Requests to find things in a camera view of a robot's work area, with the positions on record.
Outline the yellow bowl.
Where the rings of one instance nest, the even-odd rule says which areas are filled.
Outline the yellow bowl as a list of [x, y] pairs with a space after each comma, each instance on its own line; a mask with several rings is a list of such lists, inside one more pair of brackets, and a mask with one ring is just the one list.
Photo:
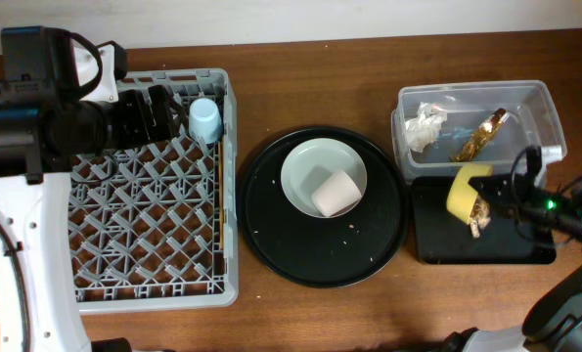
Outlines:
[[478, 192], [469, 184], [474, 177], [490, 176], [493, 166], [483, 163], [466, 163], [457, 173], [450, 188], [446, 208], [457, 219], [468, 225]]

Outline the food scraps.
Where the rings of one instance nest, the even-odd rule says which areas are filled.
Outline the food scraps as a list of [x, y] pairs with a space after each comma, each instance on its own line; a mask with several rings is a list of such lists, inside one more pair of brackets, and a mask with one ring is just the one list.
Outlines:
[[477, 197], [473, 203], [468, 222], [471, 236], [474, 239], [478, 239], [481, 235], [481, 231], [488, 226], [490, 221], [491, 217], [489, 204], [482, 198]]

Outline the gold foil snack wrapper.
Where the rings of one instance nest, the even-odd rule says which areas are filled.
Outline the gold foil snack wrapper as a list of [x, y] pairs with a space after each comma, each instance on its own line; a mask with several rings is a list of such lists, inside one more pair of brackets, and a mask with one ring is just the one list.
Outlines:
[[462, 148], [455, 155], [451, 156], [451, 160], [454, 162], [469, 162], [474, 160], [495, 138], [509, 116], [509, 113], [503, 108], [495, 110], [471, 134], [470, 139]]

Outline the blue plastic cup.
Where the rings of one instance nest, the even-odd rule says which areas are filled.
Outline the blue plastic cup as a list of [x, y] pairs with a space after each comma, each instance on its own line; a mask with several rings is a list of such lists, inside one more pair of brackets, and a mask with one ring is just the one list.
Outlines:
[[221, 114], [215, 102], [209, 98], [198, 98], [189, 107], [189, 134], [208, 144], [218, 142], [223, 134]]

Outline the white paper napkin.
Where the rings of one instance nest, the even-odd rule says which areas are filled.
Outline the white paper napkin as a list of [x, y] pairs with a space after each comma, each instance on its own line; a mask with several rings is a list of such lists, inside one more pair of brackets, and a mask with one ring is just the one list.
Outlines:
[[421, 153], [438, 138], [448, 113], [437, 104], [421, 102], [417, 116], [405, 121], [404, 137], [411, 151]]

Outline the pink plastic cup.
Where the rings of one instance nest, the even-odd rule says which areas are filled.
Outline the pink plastic cup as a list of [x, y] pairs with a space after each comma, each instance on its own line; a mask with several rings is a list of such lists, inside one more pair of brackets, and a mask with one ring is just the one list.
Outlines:
[[311, 196], [314, 205], [325, 217], [332, 217], [356, 203], [362, 193], [344, 171], [335, 172]]

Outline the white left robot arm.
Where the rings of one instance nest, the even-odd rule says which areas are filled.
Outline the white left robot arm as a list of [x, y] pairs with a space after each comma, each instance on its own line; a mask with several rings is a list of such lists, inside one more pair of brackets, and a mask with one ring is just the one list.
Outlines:
[[91, 340], [74, 295], [67, 242], [71, 161], [175, 137], [184, 113], [167, 90], [107, 101], [80, 83], [29, 74], [0, 87], [0, 349], [127, 351]]

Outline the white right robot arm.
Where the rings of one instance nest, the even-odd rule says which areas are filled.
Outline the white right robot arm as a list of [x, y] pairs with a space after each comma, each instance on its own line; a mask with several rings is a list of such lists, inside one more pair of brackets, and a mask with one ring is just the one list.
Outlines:
[[[582, 176], [564, 190], [549, 193], [534, 186], [536, 171], [492, 174], [486, 164], [465, 165], [455, 177], [445, 208], [468, 221], [481, 198], [505, 219], [556, 230], [582, 243]], [[530, 309], [519, 328], [453, 332], [438, 351], [582, 351], [582, 265]]]

